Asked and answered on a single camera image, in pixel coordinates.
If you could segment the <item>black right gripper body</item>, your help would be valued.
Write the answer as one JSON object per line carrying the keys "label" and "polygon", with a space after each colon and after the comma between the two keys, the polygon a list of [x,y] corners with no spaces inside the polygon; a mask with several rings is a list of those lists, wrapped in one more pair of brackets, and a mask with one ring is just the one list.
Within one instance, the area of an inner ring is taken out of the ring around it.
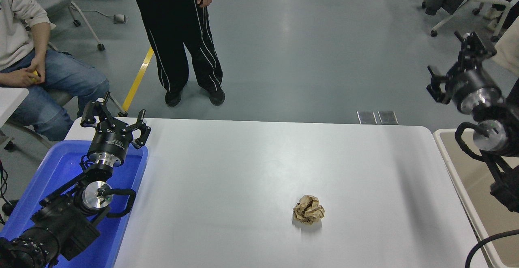
{"label": "black right gripper body", "polygon": [[454,67],[447,72],[446,91],[452,101],[461,103],[470,94],[482,89],[494,88],[494,81],[481,67],[461,71]]}

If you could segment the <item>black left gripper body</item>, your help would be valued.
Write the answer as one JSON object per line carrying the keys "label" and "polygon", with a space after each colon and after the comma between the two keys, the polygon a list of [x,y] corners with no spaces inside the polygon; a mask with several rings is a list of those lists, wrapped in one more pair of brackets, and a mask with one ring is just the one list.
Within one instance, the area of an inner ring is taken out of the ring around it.
{"label": "black left gripper body", "polygon": [[111,130],[107,126],[98,124],[88,150],[88,157],[90,160],[95,160],[99,154],[105,153],[113,155],[118,160],[124,160],[132,140],[133,135],[123,133],[121,128]]}

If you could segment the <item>person's right hand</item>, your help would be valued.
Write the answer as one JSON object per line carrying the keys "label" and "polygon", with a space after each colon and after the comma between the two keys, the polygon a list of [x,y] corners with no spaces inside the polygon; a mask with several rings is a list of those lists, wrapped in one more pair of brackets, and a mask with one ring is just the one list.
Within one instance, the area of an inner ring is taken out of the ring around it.
{"label": "person's right hand", "polygon": [[33,84],[29,78],[28,71],[26,69],[21,69],[9,73],[1,73],[0,85],[2,87],[11,88],[28,88],[35,84]]}

